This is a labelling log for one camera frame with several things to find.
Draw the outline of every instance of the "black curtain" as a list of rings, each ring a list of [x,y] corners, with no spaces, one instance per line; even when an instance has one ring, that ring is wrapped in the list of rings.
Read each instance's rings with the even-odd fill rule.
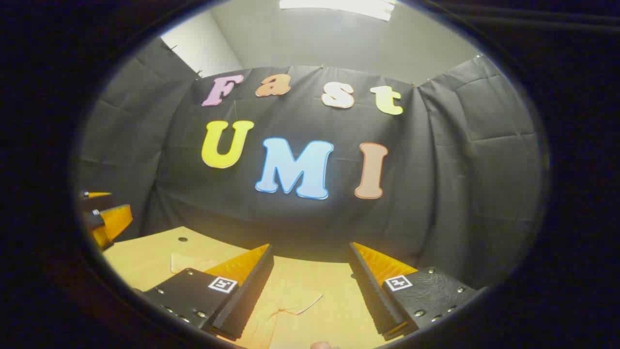
[[[81,188],[110,191],[131,204],[135,221],[120,240],[183,225],[244,248],[272,243],[277,255],[339,262],[355,241],[411,265],[438,266],[473,287],[504,277],[532,241],[544,169],[538,135],[531,111],[486,57],[417,88],[318,66],[196,80],[161,45],[152,43],[120,70],[95,106],[82,144]],[[291,90],[257,97],[261,81],[278,73],[291,76]],[[201,106],[215,78],[239,74],[244,81],[221,104]],[[353,107],[322,103],[330,81],[353,86]],[[402,114],[377,108],[370,88],[383,85],[401,94],[395,104]],[[223,170],[206,166],[200,155],[213,120],[229,123],[220,153],[229,149],[232,123],[255,124],[239,161]],[[269,137],[287,139],[294,156],[313,140],[334,144],[327,199],[254,188]],[[353,193],[363,142],[389,150],[379,199]]]

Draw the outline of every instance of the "blue letter m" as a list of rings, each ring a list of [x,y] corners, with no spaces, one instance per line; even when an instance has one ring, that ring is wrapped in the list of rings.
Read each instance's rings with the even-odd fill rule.
[[[291,147],[283,138],[267,138],[263,145],[267,148],[267,157],[263,177],[256,183],[256,190],[275,193],[278,190],[275,172],[278,171],[284,193],[288,194],[303,175],[301,185],[296,190],[297,195],[309,199],[327,199],[329,193],[325,189],[325,170],[327,157],[334,150],[333,144],[322,140],[312,141],[297,160],[293,158]]]

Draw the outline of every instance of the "black metal plate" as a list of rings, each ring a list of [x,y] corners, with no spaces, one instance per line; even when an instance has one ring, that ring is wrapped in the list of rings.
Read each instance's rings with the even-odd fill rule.
[[[144,292],[144,295],[180,320],[208,330],[208,325],[205,324],[213,320],[238,288],[236,281],[232,283],[227,279],[187,268]]]
[[[382,287],[420,329],[445,319],[476,293],[476,290],[435,267],[386,280]]]

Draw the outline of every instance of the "fluorescent light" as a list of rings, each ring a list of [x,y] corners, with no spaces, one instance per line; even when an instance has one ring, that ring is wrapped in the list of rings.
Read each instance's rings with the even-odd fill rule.
[[[389,21],[394,10],[390,0],[280,0],[280,9],[331,9],[355,12]]]

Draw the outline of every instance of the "wooden table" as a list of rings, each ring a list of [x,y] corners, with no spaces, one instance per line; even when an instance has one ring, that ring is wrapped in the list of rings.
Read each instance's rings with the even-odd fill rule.
[[[173,275],[173,254],[215,265],[246,251],[179,227],[115,243],[104,257],[129,286],[146,291]],[[273,270],[243,336],[233,343],[248,349],[308,349],[319,341],[341,349],[365,349],[388,343],[377,333],[351,274],[348,263],[274,257]],[[320,295],[302,314],[280,310],[303,310]]]

